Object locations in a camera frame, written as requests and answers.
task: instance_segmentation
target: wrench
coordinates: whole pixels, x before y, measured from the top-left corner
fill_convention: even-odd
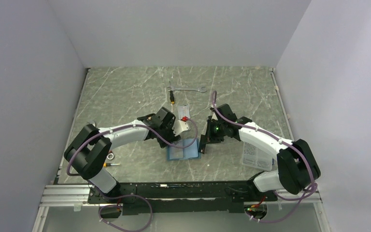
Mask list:
[[[176,90],[185,90],[185,91],[197,91],[200,93],[205,93],[207,92],[207,88],[205,86],[199,87],[199,88],[188,88],[188,87],[175,87],[169,82],[170,86],[167,87],[169,91],[176,91]]]

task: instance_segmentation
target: gray floor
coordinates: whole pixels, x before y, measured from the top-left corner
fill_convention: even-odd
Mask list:
[[[264,220],[276,220],[285,216],[294,204],[283,204],[278,210],[277,204],[268,205],[268,215]],[[82,207],[74,212],[73,207],[50,207],[44,232],[79,231],[79,232],[115,232],[118,231],[105,223],[99,222],[98,207]],[[141,228],[148,221],[150,214],[121,216],[112,223],[127,230]],[[154,214],[151,225],[145,232],[320,232],[314,205],[302,203],[296,212],[285,221],[274,224],[262,224],[249,221],[245,214],[228,212],[190,212]]]
[[[206,86],[206,93],[176,91],[177,104],[188,104],[199,130],[210,115],[210,93],[217,90],[217,105],[228,103],[238,117],[251,118],[261,127],[289,138],[274,83],[267,67],[106,67],[89,70],[86,86],[73,126],[72,139],[90,119],[98,127],[125,124],[137,117],[171,109],[166,87]],[[182,134],[192,138],[194,131]],[[241,164],[243,145],[226,138],[221,144],[207,145],[201,159],[167,161],[166,150],[156,140],[121,146],[113,152],[117,167],[108,171],[120,182],[247,180],[258,170]],[[66,175],[63,163],[60,184],[85,183]]]

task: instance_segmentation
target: white enclosure wall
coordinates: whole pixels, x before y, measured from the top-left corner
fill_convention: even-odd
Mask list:
[[[333,231],[371,231],[371,0],[312,0],[277,81]]]
[[[310,0],[49,0],[86,67],[275,67]]]
[[[45,0],[0,0],[0,232],[32,229],[84,76]]]

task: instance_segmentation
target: gray marble surface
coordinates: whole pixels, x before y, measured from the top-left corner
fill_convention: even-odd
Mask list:
[[[237,117],[251,118],[259,126],[289,138],[274,83],[268,67],[105,67],[92,68],[72,130],[73,139],[90,119],[97,127],[125,124],[137,117],[156,113],[160,107],[171,110],[169,81],[176,86],[206,86],[208,91],[176,91],[177,104],[188,104],[191,118],[201,134],[210,111],[210,93],[217,90],[217,105],[228,103]],[[182,134],[192,138],[194,131]],[[108,171],[119,182],[230,181],[247,180],[259,170],[241,164],[243,144],[226,138],[223,143],[207,145],[201,159],[167,161],[166,149],[156,140],[130,143],[113,152]],[[66,175],[67,162],[59,177],[60,184],[85,183],[80,177]]]

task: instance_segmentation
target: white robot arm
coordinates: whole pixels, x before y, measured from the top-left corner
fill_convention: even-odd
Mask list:
[[[294,142],[284,139],[264,130],[249,118],[237,118],[228,104],[223,104],[217,109],[212,108],[212,111],[215,114],[208,117],[206,132],[201,135],[199,145],[201,153],[205,153],[207,144],[220,143],[224,140],[224,136],[228,136],[258,147],[278,163],[278,170],[262,172],[249,179],[248,185],[252,184],[252,194],[259,196],[264,192],[279,189],[298,194],[311,184],[304,160],[300,159],[297,152],[290,147],[301,151],[310,166],[314,179],[320,177],[319,167],[304,140]]]
[[[72,166],[78,174],[71,175],[80,175],[107,196],[118,196],[119,182],[103,167],[109,150],[127,143],[154,138],[157,139],[160,147],[166,147],[166,142],[178,141],[179,134],[188,130],[189,126],[184,124],[187,125],[185,121],[175,120],[174,114],[164,107],[157,114],[140,117],[116,127],[98,129],[88,124],[83,127],[64,153],[65,159],[69,162],[68,170]]]

